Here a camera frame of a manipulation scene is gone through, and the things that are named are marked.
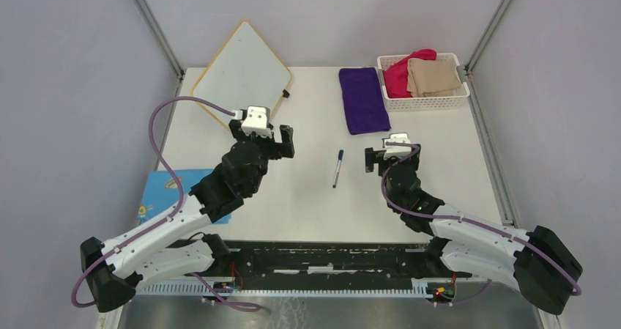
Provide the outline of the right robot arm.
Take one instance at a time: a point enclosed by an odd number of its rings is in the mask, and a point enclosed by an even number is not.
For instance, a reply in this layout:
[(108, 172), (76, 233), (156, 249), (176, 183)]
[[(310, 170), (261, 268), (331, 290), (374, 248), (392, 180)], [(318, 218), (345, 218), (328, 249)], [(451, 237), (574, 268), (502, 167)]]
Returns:
[(561, 314), (582, 289), (584, 272), (558, 235), (502, 226), (465, 213), (425, 192), (417, 175), (419, 144), (386, 141), (365, 149), (365, 170), (381, 177), (387, 206), (406, 227), (431, 237), (423, 267), (432, 276), (448, 270), (470, 273), (508, 286), (536, 308)]

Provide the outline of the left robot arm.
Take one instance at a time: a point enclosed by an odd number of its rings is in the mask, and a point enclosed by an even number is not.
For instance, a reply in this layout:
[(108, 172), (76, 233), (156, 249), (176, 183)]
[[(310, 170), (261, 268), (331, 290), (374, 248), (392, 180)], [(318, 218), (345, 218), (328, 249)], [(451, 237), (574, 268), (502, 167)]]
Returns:
[(279, 127), (280, 142), (271, 125), (250, 127), (233, 119), (229, 127), (235, 144), (178, 202), (118, 237), (81, 243), (79, 281), (87, 283), (100, 313), (123, 306), (158, 281), (205, 270), (221, 276), (229, 269), (226, 245), (216, 234), (176, 250), (171, 244), (239, 209), (258, 192), (269, 161), (294, 157), (294, 130), (288, 125)]

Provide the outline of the yellow framed whiteboard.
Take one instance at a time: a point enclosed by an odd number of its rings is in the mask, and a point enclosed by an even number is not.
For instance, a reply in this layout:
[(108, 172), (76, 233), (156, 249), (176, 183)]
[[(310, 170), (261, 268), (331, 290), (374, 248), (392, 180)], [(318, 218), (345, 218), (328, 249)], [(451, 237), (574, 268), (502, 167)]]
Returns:
[(293, 75), (250, 21), (240, 21), (190, 90), (229, 111), (261, 106), (273, 119)]

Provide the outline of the blue capped marker pen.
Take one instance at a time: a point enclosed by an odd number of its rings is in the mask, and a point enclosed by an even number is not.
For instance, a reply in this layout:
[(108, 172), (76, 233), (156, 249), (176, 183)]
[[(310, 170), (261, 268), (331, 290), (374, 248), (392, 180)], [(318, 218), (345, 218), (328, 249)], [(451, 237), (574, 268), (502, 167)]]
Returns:
[(334, 173), (334, 177), (332, 179), (332, 188), (337, 188), (338, 186), (338, 179), (340, 176), (340, 172), (341, 172), (341, 166), (342, 166), (342, 162), (343, 162), (343, 154), (344, 154), (344, 149), (340, 149), (338, 152), (338, 158), (337, 158), (337, 163), (335, 166), (335, 173)]

